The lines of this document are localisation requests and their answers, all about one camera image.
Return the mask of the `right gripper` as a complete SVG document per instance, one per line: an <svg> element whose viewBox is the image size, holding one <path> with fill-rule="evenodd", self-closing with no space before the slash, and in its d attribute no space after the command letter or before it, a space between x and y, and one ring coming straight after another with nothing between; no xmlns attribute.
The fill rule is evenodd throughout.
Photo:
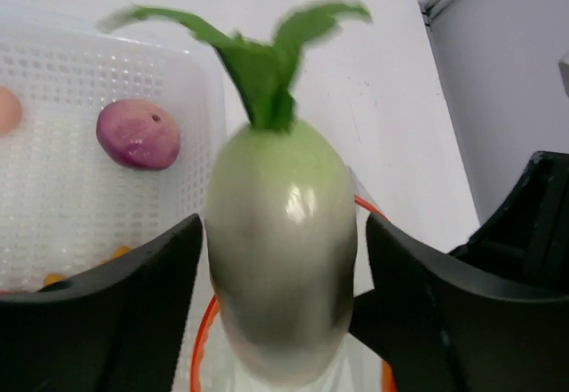
<svg viewBox="0 0 569 392"><path fill-rule="evenodd" d="M451 255L521 284L568 292L568 155L538 151L495 213Z"/></svg>

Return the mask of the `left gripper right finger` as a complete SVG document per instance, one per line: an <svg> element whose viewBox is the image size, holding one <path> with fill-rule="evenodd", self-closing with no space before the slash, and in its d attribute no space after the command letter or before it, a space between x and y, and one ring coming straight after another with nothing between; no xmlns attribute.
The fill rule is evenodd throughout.
<svg viewBox="0 0 569 392"><path fill-rule="evenodd" d="M380 215L365 224L373 288L351 334L400 391L565 391L568 298L442 253Z"/></svg>

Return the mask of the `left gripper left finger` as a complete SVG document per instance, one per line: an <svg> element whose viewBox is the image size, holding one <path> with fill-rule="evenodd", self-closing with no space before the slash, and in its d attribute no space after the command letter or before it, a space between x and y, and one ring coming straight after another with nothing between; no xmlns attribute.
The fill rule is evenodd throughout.
<svg viewBox="0 0 569 392"><path fill-rule="evenodd" d="M193 214L123 256L1 295L3 391L169 391L196 281Z"/></svg>

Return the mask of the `clear zip top bag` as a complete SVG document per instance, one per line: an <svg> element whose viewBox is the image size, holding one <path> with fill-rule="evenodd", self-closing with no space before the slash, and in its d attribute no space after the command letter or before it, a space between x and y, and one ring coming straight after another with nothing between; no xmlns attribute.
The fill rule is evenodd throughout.
<svg viewBox="0 0 569 392"><path fill-rule="evenodd" d="M379 206L361 182L356 184L358 250L354 291L363 294L373 288L368 264L365 222ZM210 300L197 329L192 352L190 391L274 391L248 373L234 355L222 329L219 305ZM395 391L389 365L353 336L348 335L326 372L316 381L291 391Z"/></svg>

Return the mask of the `white radish with leaves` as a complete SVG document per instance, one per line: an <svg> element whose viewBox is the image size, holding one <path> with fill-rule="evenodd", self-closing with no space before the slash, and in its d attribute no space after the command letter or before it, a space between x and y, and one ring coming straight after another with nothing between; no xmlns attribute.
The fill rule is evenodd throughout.
<svg viewBox="0 0 569 392"><path fill-rule="evenodd" d="M133 5L100 29L162 19L218 55L247 123L220 149L204 207L210 279L243 367L275 386L314 382L348 332L357 259L355 187L328 140L296 115L292 86L305 49L343 18L368 21L356 0L290 10L269 42L226 35L197 15Z"/></svg>

